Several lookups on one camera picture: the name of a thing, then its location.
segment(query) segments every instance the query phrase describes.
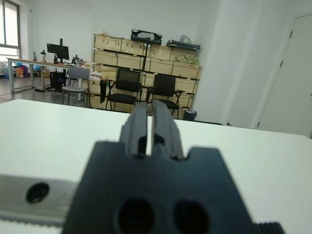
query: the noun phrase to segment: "trash can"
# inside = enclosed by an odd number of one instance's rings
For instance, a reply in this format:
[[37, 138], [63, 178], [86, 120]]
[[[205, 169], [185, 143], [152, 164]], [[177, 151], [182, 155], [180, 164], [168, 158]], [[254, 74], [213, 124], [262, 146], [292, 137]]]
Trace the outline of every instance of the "trash can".
[[186, 110], [184, 111], [183, 120], [194, 121], [197, 116], [197, 112], [195, 110]]

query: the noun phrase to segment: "desk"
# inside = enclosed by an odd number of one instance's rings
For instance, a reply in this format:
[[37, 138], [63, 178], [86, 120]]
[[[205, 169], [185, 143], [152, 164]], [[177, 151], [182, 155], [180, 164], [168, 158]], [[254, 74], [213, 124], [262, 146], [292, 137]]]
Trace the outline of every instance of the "desk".
[[[129, 116], [28, 100], [0, 104], [0, 113], [0, 174], [72, 181], [81, 179], [94, 143], [118, 141], [121, 126]], [[148, 118], [149, 134], [151, 119]], [[288, 234], [310, 233], [312, 140], [282, 133], [175, 122], [184, 154], [194, 146], [220, 149], [253, 221], [279, 221]], [[23, 226], [0, 221], [0, 232], [60, 232]]]
[[[7, 58], [7, 59], [8, 59], [8, 68], [9, 68], [11, 92], [14, 92], [14, 91], [17, 91], [17, 90], [21, 90], [21, 89], [31, 89], [31, 88], [35, 87], [35, 84], [34, 84], [34, 70], [33, 70], [34, 65], [40, 65], [41, 66], [40, 76], [41, 76], [41, 79], [43, 81], [43, 87], [45, 87], [44, 78], [43, 78], [43, 66], [51, 66], [51, 67], [63, 68], [63, 69], [71, 68], [71, 66], [67, 66], [67, 65], [64, 65], [64, 64], [33, 61], [33, 60], [30, 60], [30, 59], [21, 59], [21, 58]], [[14, 87], [14, 79], [13, 79], [14, 75], [13, 75], [13, 70], [12, 70], [12, 62], [14, 62], [14, 63], [22, 62], [22, 63], [29, 64], [30, 78], [32, 80], [32, 84], [31, 85], [22, 86], [22, 87]], [[79, 88], [81, 88], [81, 84], [82, 84], [81, 83], [81, 79], [79, 79], [79, 81], [78, 81]]]

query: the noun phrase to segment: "floor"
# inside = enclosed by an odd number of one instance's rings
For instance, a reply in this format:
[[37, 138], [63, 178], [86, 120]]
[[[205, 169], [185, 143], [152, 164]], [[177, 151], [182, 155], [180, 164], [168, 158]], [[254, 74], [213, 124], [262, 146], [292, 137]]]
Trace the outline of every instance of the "floor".
[[[35, 77], [35, 85], [37, 88], [43, 87], [43, 82], [40, 80], [40, 77]], [[44, 80], [45, 85], [50, 84], [50, 79], [46, 78]], [[16, 78], [14, 85], [16, 87], [30, 85], [30, 78]], [[46, 92], [36, 92], [35, 89], [27, 89], [22, 91], [17, 91], [11, 93], [10, 84], [8, 79], [0, 78], [0, 104], [5, 103], [7, 101], [15, 100], [15, 99], [26, 99], [26, 100], [34, 100], [34, 101], [43, 101], [55, 104], [62, 104], [62, 93], [57, 91], [46, 91]], [[67, 104], [67, 96], [64, 98], [64, 103]], [[78, 95], [71, 94], [69, 104], [71, 106], [84, 107], [83, 101], [78, 101]]]

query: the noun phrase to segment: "screw hole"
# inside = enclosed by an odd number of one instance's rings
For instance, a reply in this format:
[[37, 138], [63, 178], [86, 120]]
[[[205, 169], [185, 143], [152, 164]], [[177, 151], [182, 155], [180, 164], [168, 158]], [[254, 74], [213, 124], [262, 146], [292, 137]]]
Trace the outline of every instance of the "screw hole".
[[154, 225], [154, 212], [143, 199], [129, 199], [119, 210], [119, 226], [123, 234], [148, 234]]
[[210, 221], [204, 208], [194, 201], [179, 201], [174, 207], [174, 222], [181, 234], [207, 234]]
[[27, 191], [26, 200], [30, 204], [39, 203], [48, 196], [49, 190], [49, 185], [46, 183], [35, 184]]

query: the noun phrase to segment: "window frame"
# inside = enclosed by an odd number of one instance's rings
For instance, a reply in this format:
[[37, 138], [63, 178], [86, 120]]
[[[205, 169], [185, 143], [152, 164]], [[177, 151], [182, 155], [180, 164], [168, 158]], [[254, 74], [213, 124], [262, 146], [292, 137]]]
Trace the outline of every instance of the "window frame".
[[[21, 46], [20, 46], [20, 6], [16, 4], [15, 2], [12, 2], [10, 0], [0, 0], [2, 1], [3, 5], [3, 30], [4, 30], [4, 44], [0, 44], [0, 47], [4, 48], [11, 48], [11, 49], [18, 49], [19, 50], [19, 55], [18, 57], [21, 59]], [[17, 23], [18, 23], [18, 46], [16, 45], [7, 45], [6, 44], [6, 30], [5, 30], [5, 3], [9, 3], [11, 5], [16, 6], [16, 11], [17, 11]]]

